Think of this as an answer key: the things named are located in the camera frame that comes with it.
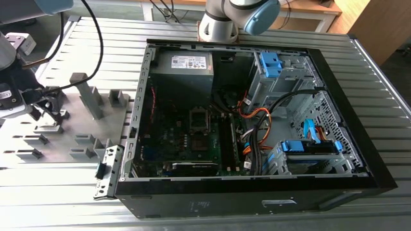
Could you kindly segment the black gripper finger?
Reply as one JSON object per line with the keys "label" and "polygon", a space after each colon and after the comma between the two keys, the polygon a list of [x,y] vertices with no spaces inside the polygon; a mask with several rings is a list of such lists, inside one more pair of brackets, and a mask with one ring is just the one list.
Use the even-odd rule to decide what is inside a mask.
{"label": "black gripper finger", "polygon": [[45,105],[45,103],[44,103],[44,101],[40,101],[40,102],[37,102],[37,103],[33,103],[32,105],[31,105],[31,107],[32,107],[32,111],[29,112],[29,116],[32,117],[32,119],[35,120],[35,121],[39,121],[39,119],[40,119],[40,117],[41,117],[41,112],[40,112],[40,110],[39,109],[44,109],[44,105]]}
{"label": "black gripper finger", "polygon": [[61,90],[55,91],[45,95],[45,112],[55,120],[56,125],[61,125],[64,117],[61,116],[61,107],[64,104],[64,100],[67,98],[64,92]]}

